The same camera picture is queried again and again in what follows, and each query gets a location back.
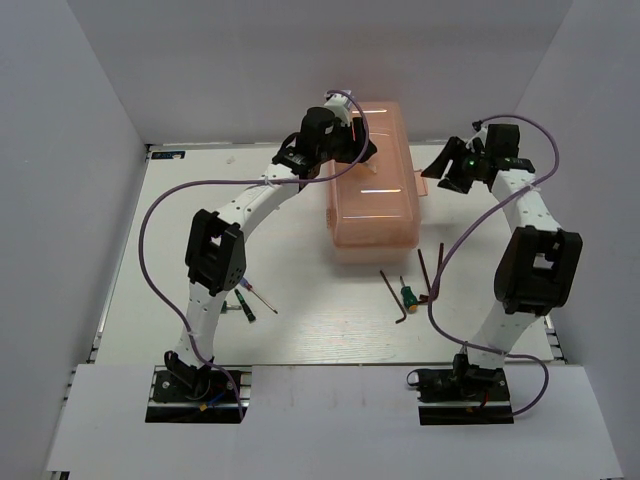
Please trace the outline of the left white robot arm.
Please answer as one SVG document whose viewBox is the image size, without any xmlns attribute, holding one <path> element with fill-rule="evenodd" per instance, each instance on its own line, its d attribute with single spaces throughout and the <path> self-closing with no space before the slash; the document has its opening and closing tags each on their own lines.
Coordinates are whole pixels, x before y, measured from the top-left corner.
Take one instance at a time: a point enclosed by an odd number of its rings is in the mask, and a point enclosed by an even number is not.
<svg viewBox="0 0 640 480">
<path fill-rule="evenodd" d="M 328 107 L 312 107 L 300 130 L 290 135 L 261 177 L 217 211 L 198 211 L 192 220 L 185 263 L 189 301 L 179 343 L 165 353 L 167 369 L 188 398 L 211 387 L 213 339 L 222 304 L 246 271 L 245 241 L 285 201 L 316 181 L 328 161 L 348 168 L 377 152 L 362 112 L 341 118 Z"/>
</svg>

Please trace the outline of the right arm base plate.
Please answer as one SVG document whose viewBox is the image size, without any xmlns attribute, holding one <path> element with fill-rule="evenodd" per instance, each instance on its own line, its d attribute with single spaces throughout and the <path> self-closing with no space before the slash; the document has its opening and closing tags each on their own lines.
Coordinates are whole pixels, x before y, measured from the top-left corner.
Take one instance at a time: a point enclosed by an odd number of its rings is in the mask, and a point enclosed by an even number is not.
<svg viewBox="0 0 640 480">
<path fill-rule="evenodd" d="M 410 371 L 407 386 L 418 394 L 421 426 L 507 425 L 514 423 L 511 395 L 503 369 L 472 370 L 464 375 L 453 368 Z"/>
</svg>

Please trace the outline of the pink plastic toolbox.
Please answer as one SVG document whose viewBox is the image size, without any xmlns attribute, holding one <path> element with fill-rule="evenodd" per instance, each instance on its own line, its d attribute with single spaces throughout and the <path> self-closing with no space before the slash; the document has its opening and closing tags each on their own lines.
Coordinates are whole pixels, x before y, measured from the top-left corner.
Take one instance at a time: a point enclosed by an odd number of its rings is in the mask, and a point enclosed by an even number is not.
<svg viewBox="0 0 640 480">
<path fill-rule="evenodd" d="M 426 181 L 414 170 L 398 103 L 361 104 L 377 153 L 352 169 L 331 161 L 327 224 L 333 258 L 343 264 L 387 264 L 405 260 L 419 242 L 419 198 Z"/>
</svg>

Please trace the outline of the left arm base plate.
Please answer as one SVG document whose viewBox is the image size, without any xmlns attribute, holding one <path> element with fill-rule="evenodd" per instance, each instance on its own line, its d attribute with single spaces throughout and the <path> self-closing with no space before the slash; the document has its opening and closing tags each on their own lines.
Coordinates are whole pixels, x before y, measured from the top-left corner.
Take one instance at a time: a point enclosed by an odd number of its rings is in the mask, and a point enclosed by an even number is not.
<svg viewBox="0 0 640 480">
<path fill-rule="evenodd" d="M 247 413 L 252 383 L 248 368 L 232 369 L 243 414 Z M 209 372 L 200 393 L 193 393 L 166 368 L 156 367 L 145 413 L 147 424 L 240 424 L 239 403 L 229 379 L 220 371 Z"/>
</svg>

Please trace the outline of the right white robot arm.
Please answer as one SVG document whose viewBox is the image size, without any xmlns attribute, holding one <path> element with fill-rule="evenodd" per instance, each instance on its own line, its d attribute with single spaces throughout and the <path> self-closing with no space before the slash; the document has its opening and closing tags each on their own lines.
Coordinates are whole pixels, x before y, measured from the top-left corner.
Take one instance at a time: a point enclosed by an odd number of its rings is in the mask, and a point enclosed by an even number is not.
<svg viewBox="0 0 640 480">
<path fill-rule="evenodd" d="M 497 265 L 494 303 L 451 367 L 416 372 L 413 388 L 425 403 L 483 404 L 502 386 L 504 365 L 513 348 L 541 317 L 565 305 L 576 274 L 582 237 L 564 229 L 543 201 L 533 163 L 519 154 L 519 132 L 513 125 L 492 125 L 470 140 L 450 138 L 422 174 L 439 187 L 466 194 L 484 184 L 496 200 L 461 236 L 466 241 L 491 215 L 500 212 L 511 237 Z"/>
</svg>

